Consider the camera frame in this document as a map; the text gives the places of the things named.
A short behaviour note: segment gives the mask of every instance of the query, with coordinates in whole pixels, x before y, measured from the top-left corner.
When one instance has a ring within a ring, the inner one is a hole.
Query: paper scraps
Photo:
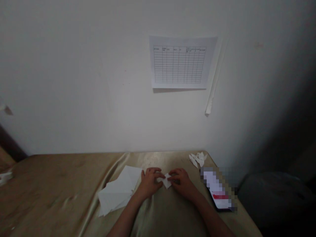
[[[125,166],[116,180],[106,184],[98,193],[101,205],[99,217],[127,205],[141,172],[141,168]]]
[[[191,160],[192,164],[198,168],[198,163],[200,167],[204,166],[204,161],[206,160],[206,157],[203,152],[198,153],[197,155],[191,154],[189,155],[189,159]]]
[[[166,189],[168,189],[171,186],[171,182],[168,181],[168,178],[171,177],[168,173],[165,174],[166,178],[158,178],[157,182],[162,181],[164,183],[164,186],[166,187]]]

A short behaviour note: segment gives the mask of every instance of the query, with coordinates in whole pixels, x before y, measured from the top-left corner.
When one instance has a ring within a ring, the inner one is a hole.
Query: paper folded
[[[101,205],[99,217],[127,205],[141,171],[141,168],[125,166],[116,180],[106,184],[106,187],[98,193]]]

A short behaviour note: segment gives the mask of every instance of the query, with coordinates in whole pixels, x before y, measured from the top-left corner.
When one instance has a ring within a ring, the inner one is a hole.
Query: printed table chart
[[[206,47],[154,46],[155,83],[201,83]]]

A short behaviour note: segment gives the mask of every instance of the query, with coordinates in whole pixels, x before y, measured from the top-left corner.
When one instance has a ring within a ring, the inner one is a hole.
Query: hand
[[[161,171],[161,169],[148,168],[146,173],[142,171],[142,182],[135,193],[142,201],[150,198],[163,185],[162,181],[155,183],[157,178],[166,178],[162,173],[156,173],[156,171]]]
[[[200,192],[190,180],[188,173],[185,169],[178,168],[169,172],[169,175],[173,174],[176,175],[168,178],[168,180],[171,181],[173,188],[187,200],[193,202],[199,196]]]

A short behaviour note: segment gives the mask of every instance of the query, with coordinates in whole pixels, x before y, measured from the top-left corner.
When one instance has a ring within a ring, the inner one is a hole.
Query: satin cloth
[[[165,174],[184,168],[197,189],[212,201],[189,154],[201,151],[34,155],[13,167],[0,187],[0,236],[106,236],[124,208],[98,217],[98,192],[125,165],[160,167]],[[205,167],[216,168],[206,151]],[[219,213],[236,236],[262,236],[242,204]],[[197,209],[173,187],[163,186],[141,205],[131,236],[208,236]]]

